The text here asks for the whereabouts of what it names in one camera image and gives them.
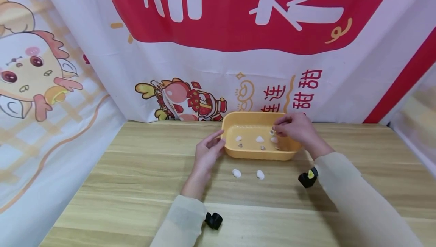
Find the red stripe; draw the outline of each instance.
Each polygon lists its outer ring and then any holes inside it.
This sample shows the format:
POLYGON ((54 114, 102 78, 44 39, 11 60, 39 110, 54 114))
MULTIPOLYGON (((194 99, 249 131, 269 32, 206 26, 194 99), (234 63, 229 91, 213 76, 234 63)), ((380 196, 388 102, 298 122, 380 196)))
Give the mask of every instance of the red stripe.
POLYGON ((379 123, 436 62, 436 28, 428 35, 363 123, 379 123))

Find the yellow sticker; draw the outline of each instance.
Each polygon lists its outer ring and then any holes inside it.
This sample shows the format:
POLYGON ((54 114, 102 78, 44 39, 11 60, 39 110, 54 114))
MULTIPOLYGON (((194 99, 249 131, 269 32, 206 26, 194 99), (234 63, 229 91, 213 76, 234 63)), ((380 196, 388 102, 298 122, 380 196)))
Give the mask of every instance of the yellow sticker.
POLYGON ((309 177, 309 179, 313 179, 315 177, 315 174, 312 172, 312 170, 309 170, 307 177, 309 177))

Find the sleeve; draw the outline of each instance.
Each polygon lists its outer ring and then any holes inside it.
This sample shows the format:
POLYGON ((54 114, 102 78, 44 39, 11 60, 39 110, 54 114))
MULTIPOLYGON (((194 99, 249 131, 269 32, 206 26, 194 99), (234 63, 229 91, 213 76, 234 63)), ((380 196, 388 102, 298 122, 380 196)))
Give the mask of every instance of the sleeve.
POLYGON ((178 195, 150 247, 193 247, 206 214, 203 202, 178 195))
POLYGON ((333 152, 319 157, 315 167, 322 188, 366 245, 422 246, 406 221, 344 155, 333 152))

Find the wood grain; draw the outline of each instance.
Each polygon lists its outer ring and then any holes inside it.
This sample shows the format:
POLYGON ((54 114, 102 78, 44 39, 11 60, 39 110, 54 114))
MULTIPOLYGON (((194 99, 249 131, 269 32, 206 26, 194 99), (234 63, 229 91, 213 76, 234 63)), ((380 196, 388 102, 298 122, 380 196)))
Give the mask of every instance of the wood grain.
MULTIPOLYGON (((195 145, 220 123, 128 122, 47 235, 42 247, 148 246, 193 164, 195 145)), ((388 127, 315 124, 396 210, 425 246, 436 246, 436 182, 388 127)), ((204 201, 224 218, 197 246, 359 246, 319 184, 298 182, 312 167, 292 161, 220 159, 204 201), (232 176, 232 169, 242 172, 232 176), (256 178, 256 171, 265 180, 256 178)))

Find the cartoon eye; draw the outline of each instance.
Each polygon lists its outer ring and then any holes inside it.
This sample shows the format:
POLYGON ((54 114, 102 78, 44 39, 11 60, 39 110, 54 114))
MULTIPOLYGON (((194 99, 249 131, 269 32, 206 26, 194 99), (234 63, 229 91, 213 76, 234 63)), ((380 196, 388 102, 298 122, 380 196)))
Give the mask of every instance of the cartoon eye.
POLYGON ((6 83, 14 83, 17 81, 17 75, 11 71, 1 72, 1 79, 6 83))
POLYGON ((36 66, 36 67, 41 67, 41 66, 44 65, 44 62, 42 61, 42 58, 40 58, 40 57, 38 57, 38 56, 32 56, 32 57, 30 57, 30 63, 31 63, 33 66, 36 66))

